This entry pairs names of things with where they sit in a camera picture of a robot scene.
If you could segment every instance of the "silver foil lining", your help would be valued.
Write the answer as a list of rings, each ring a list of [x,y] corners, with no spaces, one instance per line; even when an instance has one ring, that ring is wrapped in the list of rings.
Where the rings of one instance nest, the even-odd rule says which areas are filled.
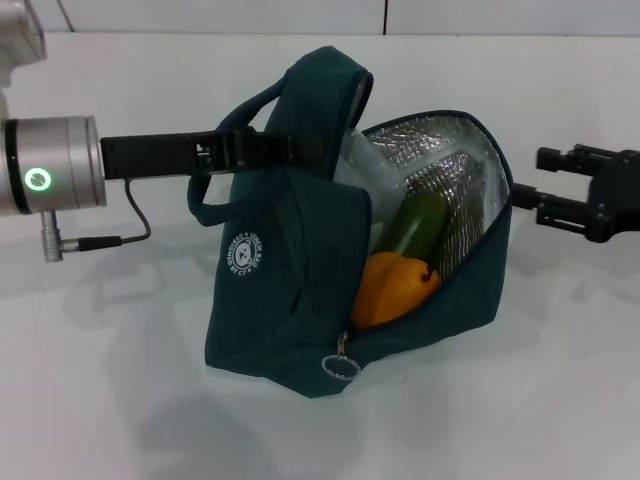
[[[422,117],[368,135],[407,181],[407,196],[442,195],[451,221],[433,267],[446,278],[495,220],[509,196],[498,152],[470,120]]]

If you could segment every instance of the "green indicator light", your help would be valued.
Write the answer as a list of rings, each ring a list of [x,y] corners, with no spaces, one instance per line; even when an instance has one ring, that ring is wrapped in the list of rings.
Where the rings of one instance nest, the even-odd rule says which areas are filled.
[[[51,186],[51,175],[44,168],[32,168],[24,175],[24,183],[33,191],[44,192]]]

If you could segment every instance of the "dark teal bag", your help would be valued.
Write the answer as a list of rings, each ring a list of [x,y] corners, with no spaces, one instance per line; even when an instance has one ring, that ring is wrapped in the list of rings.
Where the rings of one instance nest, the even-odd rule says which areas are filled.
[[[278,99],[265,132],[322,135],[325,153],[321,161],[298,168],[237,174],[228,204],[204,204],[209,177],[190,180],[188,203],[198,221],[205,226],[226,222],[205,345],[208,365],[320,397],[341,392],[370,362],[494,319],[511,218],[509,167],[476,119],[461,112],[431,112],[396,122],[421,116],[472,122],[500,156],[508,198],[482,238],[422,306],[379,328],[349,331],[367,257],[371,204],[364,190],[331,179],[344,132],[357,124],[372,83],[364,68],[325,47],[303,57],[220,125],[221,130],[246,127],[264,105]]]

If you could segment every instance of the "zipper pull ring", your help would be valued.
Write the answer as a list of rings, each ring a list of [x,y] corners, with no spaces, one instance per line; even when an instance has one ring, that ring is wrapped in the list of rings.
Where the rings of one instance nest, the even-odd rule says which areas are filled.
[[[338,336],[337,354],[327,355],[322,359],[322,368],[324,369],[325,372],[327,372],[329,375],[331,375],[334,378],[337,378],[339,380],[344,380],[346,382],[350,382],[353,379],[355,379],[358,375],[360,375],[360,372],[362,371],[362,369],[360,368],[360,365],[358,365],[358,362],[347,357],[345,353],[345,344],[347,343],[348,338],[349,338],[349,334],[347,332],[342,332]],[[353,373],[351,373],[350,375],[338,373],[336,371],[336,369],[338,368],[341,371],[344,371],[345,368],[347,368],[349,370],[352,370]]]

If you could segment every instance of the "white circular logo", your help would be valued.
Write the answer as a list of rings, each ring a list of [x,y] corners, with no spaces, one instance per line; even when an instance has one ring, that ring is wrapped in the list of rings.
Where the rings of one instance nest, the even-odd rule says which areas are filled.
[[[258,267],[262,242],[255,233],[241,233],[229,245],[227,265],[236,275],[246,275]]]

